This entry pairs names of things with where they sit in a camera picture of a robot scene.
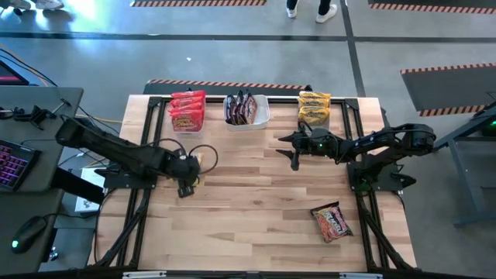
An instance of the wooden table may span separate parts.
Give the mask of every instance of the wooden table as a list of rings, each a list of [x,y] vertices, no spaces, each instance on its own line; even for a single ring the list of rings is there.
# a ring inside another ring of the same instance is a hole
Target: wooden table
[[[122,138],[140,142],[148,98],[149,95],[129,96]],[[378,99],[358,98],[358,101],[365,134],[380,130],[384,124]],[[349,190],[345,164],[302,156],[300,170],[292,171],[290,160],[275,152],[276,148],[291,147],[277,138],[294,131],[296,110],[296,105],[271,105],[266,129],[230,132],[223,121],[222,105],[207,104],[201,136],[174,135],[170,118],[166,116],[163,138],[176,138],[187,150],[200,143],[212,144],[219,152],[219,164],[202,178],[195,194],[188,198],[177,196],[176,183],[159,178],[146,219],[140,270],[366,270],[356,199]],[[339,106],[332,105],[330,117],[330,130],[344,138]],[[350,122],[354,123],[353,113]],[[171,142],[161,144],[168,149],[177,148]],[[203,155],[202,168],[209,168],[214,153],[208,149],[199,152]],[[118,190],[103,206],[98,226],[100,257],[122,230],[128,199],[129,190]],[[334,201],[339,201],[355,236],[327,244],[309,209]],[[415,266],[405,213],[398,197],[378,192],[377,203],[385,235],[405,260]],[[375,237],[371,237],[371,242],[374,259],[379,263]],[[126,262],[131,257],[133,243],[134,234]]]

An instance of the keyboard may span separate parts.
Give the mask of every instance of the keyboard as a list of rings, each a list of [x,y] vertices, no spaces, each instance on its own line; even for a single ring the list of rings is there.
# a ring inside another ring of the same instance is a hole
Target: keyboard
[[[17,190],[40,154],[33,148],[0,139],[0,188]]]

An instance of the hazard tape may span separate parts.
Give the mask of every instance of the hazard tape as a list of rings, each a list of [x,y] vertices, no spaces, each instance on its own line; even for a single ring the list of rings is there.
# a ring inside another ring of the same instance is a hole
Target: hazard tape
[[[475,113],[483,110],[485,105],[466,105],[461,107],[453,108],[434,108],[434,109],[424,109],[419,113],[421,117],[427,116],[438,116],[438,115],[452,115],[460,113]]]
[[[283,84],[252,84],[246,82],[215,82],[215,81],[177,81],[177,80],[151,80],[149,84],[184,84],[184,85],[212,85],[232,86],[239,88],[277,88],[277,89],[305,89],[306,85],[283,85]]]
[[[267,0],[153,0],[134,1],[131,7],[211,7],[265,5]]]
[[[462,69],[474,69],[480,67],[496,67],[496,63],[482,63],[482,64],[468,64],[468,65],[456,65],[456,66],[444,66],[444,67],[425,67],[416,69],[403,69],[401,74],[418,73],[425,71],[446,71],[446,70],[462,70]]]
[[[387,9],[387,10],[401,10],[401,11],[414,11],[414,12],[459,12],[459,13],[473,13],[473,14],[496,14],[494,8],[474,8],[474,7],[449,7],[437,5],[402,5],[402,4],[384,4],[375,3],[369,4],[371,9]]]

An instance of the gray floor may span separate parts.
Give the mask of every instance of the gray floor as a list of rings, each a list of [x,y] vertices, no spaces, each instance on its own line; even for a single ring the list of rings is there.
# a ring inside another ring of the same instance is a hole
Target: gray floor
[[[4,11],[0,32],[183,34],[183,35],[346,35],[339,13],[324,25],[314,21],[318,3],[301,0],[296,20],[287,19],[283,0],[243,8],[131,8],[125,0],[65,0],[66,12]],[[496,15],[371,10],[365,0],[348,0],[355,36],[495,37]],[[130,94],[154,78],[312,84],[335,96],[357,96],[346,42],[42,40],[0,38],[26,62],[60,86],[81,86],[89,113],[121,119]],[[393,126],[430,125],[443,136],[469,115],[420,118],[399,71],[403,68],[496,61],[496,44],[358,43],[365,92],[378,97]],[[36,77],[19,70],[33,82]],[[76,153],[65,150],[63,158]],[[65,168],[90,162],[76,158]],[[496,222],[455,229],[465,214],[463,192],[448,150],[402,161],[418,183],[405,190],[406,214],[418,266],[451,274],[495,277]],[[71,212],[75,197],[64,199]],[[57,263],[42,270],[83,267],[94,220],[57,220]],[[79,242],[69,242],[77,236]]]

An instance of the shoe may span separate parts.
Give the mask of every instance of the shoe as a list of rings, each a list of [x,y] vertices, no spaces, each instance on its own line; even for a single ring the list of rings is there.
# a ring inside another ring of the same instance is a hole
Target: shoe
[[[338,12],[338,6],[335,4],[332,4],[329,6],[329,11],[325,15],[317,15],[317,18],[315,18],[315,21],[317,23],[324,23],[327,21],[327,19],[332,18],[333,16],[336,15]]]
[[[31,9],[31,3],[26,0],[10,0],[10,6],[14,9]]]
[[[38,0],[36,1],[37,9],[62,9],[64,4],[57,0]]]
[[[296,17],[296,13],[297,13],[297,9],[298,9],[298,3],[300,1],[296,1],[296,6],[294,7],[294,9],[289,9],[289,8],[286,8],[286,12],[288,12],[288,18],[290,19],[294,19]]]

